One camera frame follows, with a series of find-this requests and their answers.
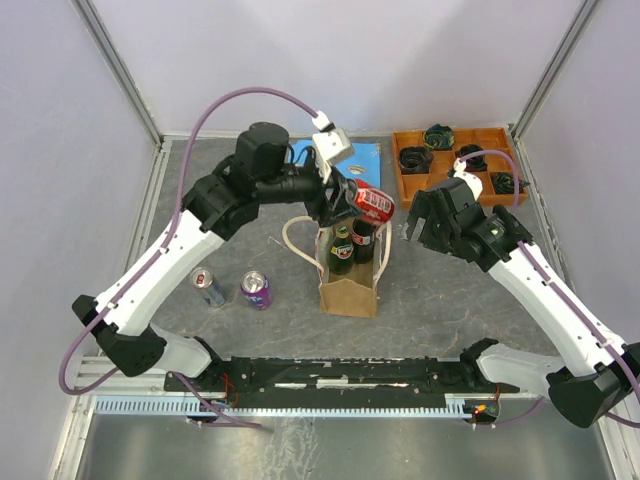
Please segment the red cola can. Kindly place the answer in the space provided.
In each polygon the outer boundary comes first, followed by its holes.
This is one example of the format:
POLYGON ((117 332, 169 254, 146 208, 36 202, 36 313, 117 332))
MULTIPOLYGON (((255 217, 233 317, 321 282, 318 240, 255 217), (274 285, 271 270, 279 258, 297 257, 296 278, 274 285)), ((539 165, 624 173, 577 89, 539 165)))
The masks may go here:
POLYGON ((352 198, 348 201, 348 218, 360 219, 375 226, 381 226, 392 219, 395 211, 394 200, 384 191, 362 180, 347 180, 352 198))

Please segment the cola glass bottle red cap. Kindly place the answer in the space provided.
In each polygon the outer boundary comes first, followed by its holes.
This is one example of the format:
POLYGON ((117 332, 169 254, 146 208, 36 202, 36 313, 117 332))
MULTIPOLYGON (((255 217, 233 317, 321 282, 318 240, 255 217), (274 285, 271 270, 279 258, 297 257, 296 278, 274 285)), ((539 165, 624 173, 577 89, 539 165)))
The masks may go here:
POLYGON ((360 219, 353 222, 351 239, 354 245, 354 262, 356 264, 366 264, 372 260, 375 247, 374 234, 374 225, 360 219))

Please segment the green glass bottle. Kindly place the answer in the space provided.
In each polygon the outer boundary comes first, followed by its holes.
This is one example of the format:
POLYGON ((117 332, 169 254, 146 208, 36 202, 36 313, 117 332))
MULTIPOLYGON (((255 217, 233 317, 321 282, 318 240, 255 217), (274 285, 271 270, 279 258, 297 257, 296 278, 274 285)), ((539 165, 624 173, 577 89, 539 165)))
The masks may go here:
POLYGON ((347 275, 351 271, 354 265, 354 245, 346 225, 336 229, 327 255, 327 263, 335 275, 347 275))

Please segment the brown canvas tote bag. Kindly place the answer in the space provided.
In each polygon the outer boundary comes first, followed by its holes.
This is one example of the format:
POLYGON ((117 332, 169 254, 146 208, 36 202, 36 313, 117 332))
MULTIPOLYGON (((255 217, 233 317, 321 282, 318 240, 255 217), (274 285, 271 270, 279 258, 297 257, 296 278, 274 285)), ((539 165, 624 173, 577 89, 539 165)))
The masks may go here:
POLYGON ((375 318, 378 307, 378 283, 391 255, 392 223, 383 224, 374 233, 373 259, 366 264, 355 265, 348 274, 340 276, 330 271, 326 260, 326 253, 334 237, 333 230, 317 230, 314 250, 309 255, 289 239, 289 228, 300 222, 312 222, 312 219, 309 216, 294 217, 284 224, 281 234, 289 250, 315 268, 319 279, 320 310, 339 316, 375 318))

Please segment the purple soda can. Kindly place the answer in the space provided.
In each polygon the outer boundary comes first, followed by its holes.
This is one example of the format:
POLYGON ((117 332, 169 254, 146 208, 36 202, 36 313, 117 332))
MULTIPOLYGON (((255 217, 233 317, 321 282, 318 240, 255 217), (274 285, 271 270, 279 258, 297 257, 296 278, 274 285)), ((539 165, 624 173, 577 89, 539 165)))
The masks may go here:
POLYGON ((260 271, 247 272, 240 283, 247 301, 257 310, 265 310, 272 304, 272 295, 268 278, 260 271))

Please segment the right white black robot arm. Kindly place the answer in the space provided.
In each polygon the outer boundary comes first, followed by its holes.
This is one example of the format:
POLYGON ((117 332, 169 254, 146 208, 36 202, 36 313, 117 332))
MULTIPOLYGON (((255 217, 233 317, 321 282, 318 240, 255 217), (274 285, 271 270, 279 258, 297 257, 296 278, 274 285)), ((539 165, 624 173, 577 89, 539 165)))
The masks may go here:
POLYGON ((460 177, 415 193, 403 237, 476 264, 525 308, 555 346, 555 357, 486 340, 458 368, 467 389, 503 383, 548 399, 588 428, 639 393, 639 346, 598 319, 564 283, 530 232, 504 206, 485 214, 481 184, 460 177))

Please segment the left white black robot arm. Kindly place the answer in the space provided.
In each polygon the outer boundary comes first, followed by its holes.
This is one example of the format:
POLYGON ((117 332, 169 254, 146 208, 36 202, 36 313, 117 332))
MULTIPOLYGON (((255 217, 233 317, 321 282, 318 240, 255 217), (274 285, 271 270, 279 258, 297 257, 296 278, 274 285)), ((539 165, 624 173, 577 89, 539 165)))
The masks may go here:
POLYGON ((303 165, 287 162, 288 152, 283 127, 251 125, 238 136, 234 153, 194 183, 179 202, 179 217, 120 280, 97 297, 74 301, 76 316, 125 376, 159 368, 187 376, 201 390, 219 383, 221 366, 210 347, 150 321, 188 273, 258 217, 260 206, 302 203, 322 228, 360 214, 355 182, 334 166, 353 153, 343 130, 313 135, 303 165))

